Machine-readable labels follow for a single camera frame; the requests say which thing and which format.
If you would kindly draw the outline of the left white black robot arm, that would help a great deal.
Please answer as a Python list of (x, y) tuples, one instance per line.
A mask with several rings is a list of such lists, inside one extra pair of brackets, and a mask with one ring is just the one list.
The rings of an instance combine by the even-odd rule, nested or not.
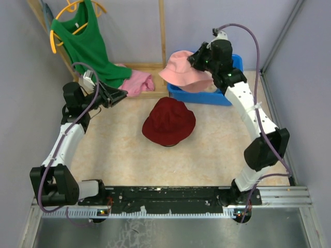
[(39, 207), (75, 205), (90, 198), (97, 205), (107, 201), (108, 193), (100, 179), (77, 182), (69, 170), (78, 144), (86, 134), (91, 117), (89, 112), (103, 106), (110, 108), (127, 97), (125, 90), (100, 82), (91, 94), (85, 94), (77, 82), (63, 87), (65, 105), (59, 136), (48, 157), (40, 167), (30, 171), (30, 179)]

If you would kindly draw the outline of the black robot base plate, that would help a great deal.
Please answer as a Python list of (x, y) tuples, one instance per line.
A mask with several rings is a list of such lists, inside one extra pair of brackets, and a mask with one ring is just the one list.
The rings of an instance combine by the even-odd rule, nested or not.
[(225, 207), (239, 206), (235, 219), (250, 219), (252, 206), (262, 204), (260, 191), (240, 192), (234, 187), (104, 187), (93, 197), (79, 203), (81, 206), (107, 206), (103, 214), (206, 215), (223, 214)]

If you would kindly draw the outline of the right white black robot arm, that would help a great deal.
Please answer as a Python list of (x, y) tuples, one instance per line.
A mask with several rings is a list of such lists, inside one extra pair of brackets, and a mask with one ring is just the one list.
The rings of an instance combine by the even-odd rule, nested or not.
[(246, 165), (218, 199), (223, 206), (241, 205), (248, 201), (256, 183), (284, 157), (290, 134), (268, 118), (243, 72), (233, 66), (227, 34), (220, 31), (214, 36), (211, 42), (202, 43), (188, 61), (193, 68), (211, 73), (214, 85), (235, 107), (250, 134), (251, 144), (244, 151)]

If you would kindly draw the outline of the blue plastic bin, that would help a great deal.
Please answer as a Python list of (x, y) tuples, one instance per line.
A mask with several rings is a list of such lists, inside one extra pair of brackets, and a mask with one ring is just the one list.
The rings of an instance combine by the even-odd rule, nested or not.
[(167, 83), (169, 96), (186, 103), (197, 103), (207, 105), (231, 106), (231, 102), (217, 89), (215, 92), (189, 93), (181, 90), (177, 86)]

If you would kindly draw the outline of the dark red bucket hat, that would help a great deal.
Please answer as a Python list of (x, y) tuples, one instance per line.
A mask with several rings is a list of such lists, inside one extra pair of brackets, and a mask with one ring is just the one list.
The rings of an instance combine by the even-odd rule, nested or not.
[(194, 113), (183, 102), (163, 97), (145, 120), (142, 134), (158, 145), (173, 145), (189, 137), (195, 124)]

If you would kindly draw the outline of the wooden clothes rack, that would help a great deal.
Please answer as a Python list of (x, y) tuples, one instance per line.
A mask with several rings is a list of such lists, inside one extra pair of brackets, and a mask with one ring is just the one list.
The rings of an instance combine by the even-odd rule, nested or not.
[[(30, 9), (33, 11), (35, 17), (47, 33), (46, 22), (42, 11), (41, 1), (27, 1)], [(159, 6), (159, 20), (160, 20), (160, 35), (161, 35), (161, 54), (162, 63), (124, 63), (128, 68), (148, 72), (153, 77), (155, 85), (154, 91), (143, 91), (139, 96), (133, 99), (158, 99), (167, 97), (169, 92), (167, 90), (167, 83), (159, 76), (158, 72), (167, 64), (166, 59), (166, 31), (164, 21), (164, 1), (158, 1)]]

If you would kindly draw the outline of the pink bucket hat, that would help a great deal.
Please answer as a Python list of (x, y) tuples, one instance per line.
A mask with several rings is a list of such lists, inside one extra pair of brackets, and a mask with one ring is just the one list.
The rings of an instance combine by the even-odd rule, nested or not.
[(199, 71), (191, 66), (188, 57), (192, 54), (191, 51), (186, 50), (174, 52), (159, 75), (166, 82), (183, 91), (198, 93), (211, 86), (213, 79), (207, 72)]

